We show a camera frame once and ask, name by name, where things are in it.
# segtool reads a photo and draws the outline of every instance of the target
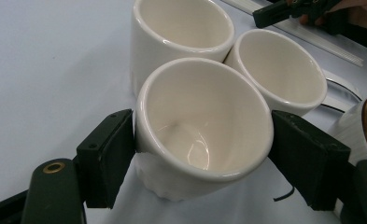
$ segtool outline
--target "white table surface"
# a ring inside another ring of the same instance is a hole
[[[133,0],[0,0],[0,201],[28,189],[45,161],[73,159],[78,144],[105,116],[135,109],[129,78]],[[253,18],[218,0],[238,37]],[[320,66],[367,97],[367,49],[325,36],[364,59],[358,67],[285,32]],[[327,131],[340,113],[319,107],[304,118]],[[88,223],[339,223],[315,212],[300,193],[275,203],[290,184],[270,160],[242,181],[180,203],[145,189],[131,166],[115,207],[86,209]]]

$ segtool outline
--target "white ceramic cup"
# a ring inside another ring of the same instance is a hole
[[[367,99],[351,107],[334,122],[328,134],[351,148],[348,161],[356,165],[367,160]],[[337,200],[334,213],[339,217],[343,203]]]
[[[296,42],[276,32],[243,33],[225,63],[252,81],[272,110],[302,116],[326,97],[326,78],[318,63]]]
[[[137,96],[157,67],[200,57],[222,62],[233,45],[227,13],[210,0],[136,0],[131,24],[131,81]]]
[[[270,109],[253,84],[201,58],[155,70],[138,96],[135,119],[137,175],[171,201],[248,175],[267,157],[274,137]]]

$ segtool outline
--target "tilted cup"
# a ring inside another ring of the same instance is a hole
[[[137,101],[135,168],[148,189],[172,201],[224,188],[267,157],[274,127],[259,91],[215,61],[166,63]]]
[[[243,33],[225,63],[252,81],[272,110],[302,116],[326,97],[326,78],[315,59],[276,32]]]
[[[210,0],[136,0],[131,22],[131,81],[135,96],[146,78],[174,59],[222,62],[233,45],[228,14]]]
[[[351,148],[348,161],[357,165],[367,160],[367,99],[347,110],[334,122],[328,134]],[[337,200],[334,213],[339,217],[343,203]]]

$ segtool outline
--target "clamp jaw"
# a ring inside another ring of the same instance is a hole
[[[315,20],[324,15],[341,0],[293,0],[289,4],[286,0],[279,0],[268,7],[253,12],[253,18],[258,28],[264,28],[277,22],[284,21],[290,16],[298,18],[308,15],[308,24],[314,25]],[[323,26],[331,35],[338,35],[344,31],[346,11],[344,9],[328,13],[328,22]]]

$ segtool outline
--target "hand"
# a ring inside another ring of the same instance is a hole
[[[346,8],[348,10],[348,22],[367,28],[367,0],[342,0],[335,5],[329,12]],[[307,24],[308,16],[302,15],[301,24]],[[321,25],[327,22],[327,13],[315,21],[315,25]]]

